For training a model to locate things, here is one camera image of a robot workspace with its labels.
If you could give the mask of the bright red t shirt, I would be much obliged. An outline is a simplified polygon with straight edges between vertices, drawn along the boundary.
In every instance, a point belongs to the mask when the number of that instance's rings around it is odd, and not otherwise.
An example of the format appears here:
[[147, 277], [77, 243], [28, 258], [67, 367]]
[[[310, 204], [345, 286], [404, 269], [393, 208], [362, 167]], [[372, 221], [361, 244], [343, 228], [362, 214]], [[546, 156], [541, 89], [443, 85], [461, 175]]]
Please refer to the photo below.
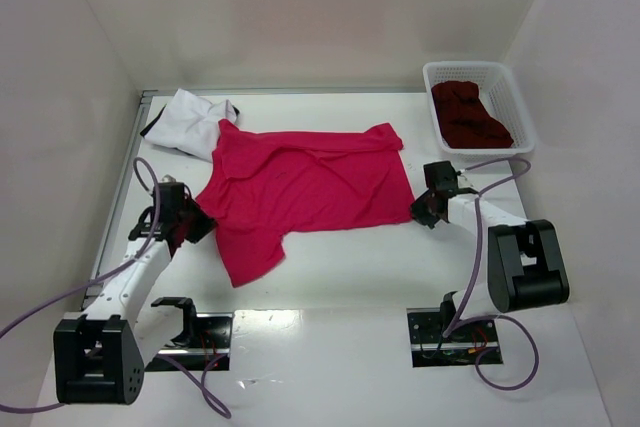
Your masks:
[[268, 274], [291, 233], [407, 223], [414, 200], [388, 123], [364, 132], [243, 131], [219, 123], [213, 170], [198, 194], [233, 287]]

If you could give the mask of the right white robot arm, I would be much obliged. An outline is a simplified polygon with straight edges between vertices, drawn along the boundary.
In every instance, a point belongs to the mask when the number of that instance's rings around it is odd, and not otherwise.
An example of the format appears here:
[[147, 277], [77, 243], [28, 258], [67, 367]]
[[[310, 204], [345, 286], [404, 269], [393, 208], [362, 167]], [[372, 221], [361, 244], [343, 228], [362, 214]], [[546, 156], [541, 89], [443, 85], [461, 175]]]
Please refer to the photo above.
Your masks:
[[464, 186], [449, 161], [423, 166], [426, 191], [410, 207], [413, 220], [430, 229], [440, 223], [474, 235], [470, 279], [441, 303], [442, 335], [486, 316], [564, 304], [570, 285], [555, 226], [546, 219], [511, 214], [485, 199], [491, 187]]

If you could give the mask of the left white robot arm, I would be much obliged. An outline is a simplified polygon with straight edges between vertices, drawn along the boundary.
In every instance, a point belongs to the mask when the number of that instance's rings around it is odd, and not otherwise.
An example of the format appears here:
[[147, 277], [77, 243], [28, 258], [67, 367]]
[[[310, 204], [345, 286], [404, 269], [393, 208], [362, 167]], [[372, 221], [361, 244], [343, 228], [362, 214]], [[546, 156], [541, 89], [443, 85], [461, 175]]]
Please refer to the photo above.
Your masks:
[[214, 228], [188, 187], [168, 177], [159, 200], [131, 230], [125, 269], [112, 272], [98, 297], [53, 334], [57, 399], [62, 404], [132, 404], [144, 371], [169, 343], [188, 344], [197, 310], [189, 297], [150, 293], [183, 243], [195, 244]]

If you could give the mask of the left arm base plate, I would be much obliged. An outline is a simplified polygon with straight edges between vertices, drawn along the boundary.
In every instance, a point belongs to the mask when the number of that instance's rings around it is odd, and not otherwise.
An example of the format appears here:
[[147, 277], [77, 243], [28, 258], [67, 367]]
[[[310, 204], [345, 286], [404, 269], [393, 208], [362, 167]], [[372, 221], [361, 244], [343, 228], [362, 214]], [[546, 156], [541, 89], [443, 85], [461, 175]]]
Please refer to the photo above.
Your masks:
[[190, 337], [174, 335], [146, 366], [146, 372], [171, 372], [178, 368], [161, 358], [169, 357], [190, 372], [202, 372], [216, 357], [211, 371], [228, 371], [230, 367], [231, 334], [233, 315], [231, 313], [201, 313], [192, 323]]

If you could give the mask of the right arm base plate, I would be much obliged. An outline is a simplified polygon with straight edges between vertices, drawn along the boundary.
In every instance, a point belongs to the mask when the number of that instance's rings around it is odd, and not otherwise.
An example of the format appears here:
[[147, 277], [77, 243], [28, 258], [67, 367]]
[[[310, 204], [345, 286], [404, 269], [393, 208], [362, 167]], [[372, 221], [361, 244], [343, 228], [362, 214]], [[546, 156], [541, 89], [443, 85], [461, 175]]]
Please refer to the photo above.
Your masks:
[[455, 330], [443, 338], [440, 311], [434, 308], [408, 309], [407, 324], [412, 364], [421, 367], [462, 367], [502, 364], [497, 330], [491, 321], [479, 321]]

